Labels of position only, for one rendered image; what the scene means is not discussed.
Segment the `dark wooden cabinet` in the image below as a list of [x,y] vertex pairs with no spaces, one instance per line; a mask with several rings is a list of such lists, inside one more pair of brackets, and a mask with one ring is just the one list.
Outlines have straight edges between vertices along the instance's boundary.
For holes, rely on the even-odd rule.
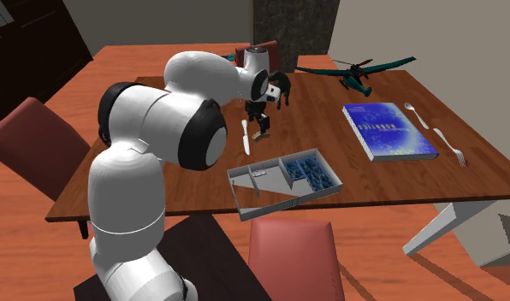
[[45,103],[92,60],[63,0],[0,0],[0,120]]

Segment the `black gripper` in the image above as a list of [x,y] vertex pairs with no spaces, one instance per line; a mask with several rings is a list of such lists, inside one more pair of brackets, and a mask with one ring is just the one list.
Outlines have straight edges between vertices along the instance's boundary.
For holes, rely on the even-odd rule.
[[252,122],[257,119],[261,134],[265,134],[270,128],[270,118],[268,116],[262,117],[265,108],[266,102],[245,101],[245,111],[248,115],[248,121]]

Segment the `dark robot stand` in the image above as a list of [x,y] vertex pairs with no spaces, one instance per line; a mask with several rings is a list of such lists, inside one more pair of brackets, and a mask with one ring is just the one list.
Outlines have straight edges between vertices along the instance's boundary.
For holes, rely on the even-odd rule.
[[163,226],[98,231],[96,274],[74,288],[75,301],[271,301],[213,216]]

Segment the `grey compartment tray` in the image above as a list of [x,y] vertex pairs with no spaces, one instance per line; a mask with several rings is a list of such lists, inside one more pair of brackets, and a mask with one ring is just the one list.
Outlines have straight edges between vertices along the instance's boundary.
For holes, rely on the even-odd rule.
[[342,187],[316,148],[232,168],[227,174],[242,221],[334,195]]

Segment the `white fork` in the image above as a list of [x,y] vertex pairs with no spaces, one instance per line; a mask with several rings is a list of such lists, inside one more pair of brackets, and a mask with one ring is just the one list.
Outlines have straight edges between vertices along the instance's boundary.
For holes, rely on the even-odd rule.
[[438,128],[434,128],[433,131],[442,139],[442,141],[446,144],[446,146],[457,156],[458,162],[461,167],[466,167],[468,165],[468,161],[465,159],[464,154],[461,150],[455,149],[446,139],[442,131]]

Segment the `white spoon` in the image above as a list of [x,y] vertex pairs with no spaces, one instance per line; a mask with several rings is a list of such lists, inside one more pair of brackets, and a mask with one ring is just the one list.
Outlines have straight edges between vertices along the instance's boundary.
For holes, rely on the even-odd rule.
[[406,109],[411,110],[415,114],[415,116],[418,118],[418,121],[420,122],[424,129],[430,128],[410,103],[404,103],[404,106]]

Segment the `black animal figure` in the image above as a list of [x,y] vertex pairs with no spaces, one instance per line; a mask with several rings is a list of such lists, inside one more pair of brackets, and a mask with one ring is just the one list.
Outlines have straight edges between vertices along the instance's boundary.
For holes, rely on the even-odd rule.
[[281,95],[285,97],[285,105],[288,106],[291,91],[291,82],[288,76],[281,71],[275,71],[270,75],[269,81],[281,90]]

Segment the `brown wooden dining table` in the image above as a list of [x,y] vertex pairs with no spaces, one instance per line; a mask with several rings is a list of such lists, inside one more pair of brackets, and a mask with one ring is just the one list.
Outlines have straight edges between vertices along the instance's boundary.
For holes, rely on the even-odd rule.
[[[405,245],[407,254],[419,251],[490,205],[510,199],[510,161],[408,72],[373,75],[371,100],[398,106],[410,103],[430,127],[424,129],[411,110],[406,112],[437,149],[438,157],[433,160],[371,162],[342,112],[346,103],[360,103],[363,97],[327,76],[298,73],[290,79],[291,105],[272,111],[270,136],[252,144],[249,156],[241,138],[243,106],[232,102],[223,109],[229,131],[227,145],[211,169],[193,172],[174,164],[165,166],[168,215],[233,213],[237,208],[229,169],[314,148],[335,171],[342,187],[334,195],[311,201],[312,209],[446,204],[446,209]],[[434,128],[462,151],[466,167],[460,166]]]

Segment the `white knife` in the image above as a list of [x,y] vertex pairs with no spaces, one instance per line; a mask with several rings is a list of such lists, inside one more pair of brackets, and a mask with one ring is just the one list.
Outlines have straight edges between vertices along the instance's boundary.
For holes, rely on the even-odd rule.
[[245,153],[249,156],[251,153],[250,153],[249,137],[248,137],[248,131],[247,131],[248,121],[247,120],[242,120],[241,121],[241,125],[242,125],[242,128],[243,128],[243,145],[244,145],[244,150],[245,150]]

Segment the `blue book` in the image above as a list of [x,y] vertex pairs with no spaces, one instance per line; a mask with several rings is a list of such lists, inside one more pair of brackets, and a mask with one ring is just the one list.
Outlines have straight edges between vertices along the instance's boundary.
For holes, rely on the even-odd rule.
[[342,112],[371,162],[438,157],[438,151],[395,103],[347,103]]

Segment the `red chair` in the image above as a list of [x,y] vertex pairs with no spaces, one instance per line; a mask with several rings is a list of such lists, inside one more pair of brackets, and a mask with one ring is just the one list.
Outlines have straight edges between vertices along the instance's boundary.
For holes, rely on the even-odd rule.
[[272,301],[345,301],[328,221],[252,221],[248,265]]
[[[253,47],[263,47],[269,52],[269,73],[280,70],[279,49],[276,40],[265,42],[262,44],[254,44]],[[244,66],[244,54],[247,46],[237,47],[234,53],[234,62],[237,67]]]
[[73,127],[34,97],[0,121],[0,162],[52,200],[89,150]]

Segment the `teal toy aircraft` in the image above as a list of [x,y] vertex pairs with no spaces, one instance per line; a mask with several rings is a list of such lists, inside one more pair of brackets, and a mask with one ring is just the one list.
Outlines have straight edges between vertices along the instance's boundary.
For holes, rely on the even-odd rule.
[[369,79],[369,74],[379,73],[382,71],[386,71],[392,68],[398,68],[404,64],[415,61],[416,58],[414,56],[410,56],[408,58],[404,58],[395,62],[384,63],[376,66],[370,66],[366,68],[362,68],[363,65],[370,63],[371,59],[365,60],[361,63],[351,64],[349,63],[350,68],[348,69],[312,69],[312,68],[302,68],[297,67],[296,70],[307,72],[310,74],[320,74],[320,75],[328,75],[328,76],[336,76],[341,77],[340,83],[347,89],[354,89],[363,93],[366,97],[369,97],[372,88],[365,88],[361,78]]

